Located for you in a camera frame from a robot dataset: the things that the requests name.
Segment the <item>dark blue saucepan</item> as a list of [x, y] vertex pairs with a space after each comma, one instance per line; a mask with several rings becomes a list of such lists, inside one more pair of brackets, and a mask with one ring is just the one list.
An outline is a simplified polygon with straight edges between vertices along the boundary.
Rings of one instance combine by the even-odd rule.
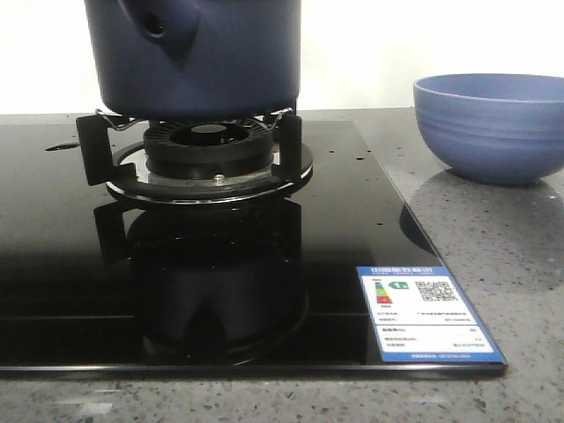
[[87, 1], [100, 96], [147, 120], [212, 120], [291, 107], [299, 1]]

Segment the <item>light blue plastic bowl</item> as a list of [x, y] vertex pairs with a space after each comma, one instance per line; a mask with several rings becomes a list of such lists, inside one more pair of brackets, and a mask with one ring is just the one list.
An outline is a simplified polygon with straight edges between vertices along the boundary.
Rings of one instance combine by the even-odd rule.
[[526, 74], [448, 74], [413, 84], [419, 132], [456, 173], [523, 185], [563, 168], [563, 80]]

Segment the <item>right gas burner with support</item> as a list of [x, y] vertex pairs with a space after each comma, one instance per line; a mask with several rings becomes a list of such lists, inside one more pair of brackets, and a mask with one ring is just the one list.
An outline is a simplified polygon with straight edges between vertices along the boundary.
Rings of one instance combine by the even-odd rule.
[[233, 120], [151, 121], [142, 141], [114, 151], [108, 132], [134, 124], [101, 111], [76, 120], [89, 185], [138, 203], [208, 205], [289, 196], [313, 174], [302, 120], [291, 108]]

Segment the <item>blue energy label sticker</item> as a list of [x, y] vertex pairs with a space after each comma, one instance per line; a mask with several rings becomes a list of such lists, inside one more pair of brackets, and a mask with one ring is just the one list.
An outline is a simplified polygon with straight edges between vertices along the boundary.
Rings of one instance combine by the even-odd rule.
[[357, 273], [383, 361], [505, 362], [447, 268], [359, 266]]

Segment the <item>black glass gas cooktop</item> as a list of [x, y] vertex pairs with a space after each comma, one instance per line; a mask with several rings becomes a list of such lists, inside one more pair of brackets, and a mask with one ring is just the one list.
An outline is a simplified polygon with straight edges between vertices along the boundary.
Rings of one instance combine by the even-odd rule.
[[1, 127], [1, 375], [492, 378], [505, 358], [391, 359], [364, 269], [440, 266], [350, 122], [306, 122], [290, 198], [140, 210], [85, 181], [70, 123]]

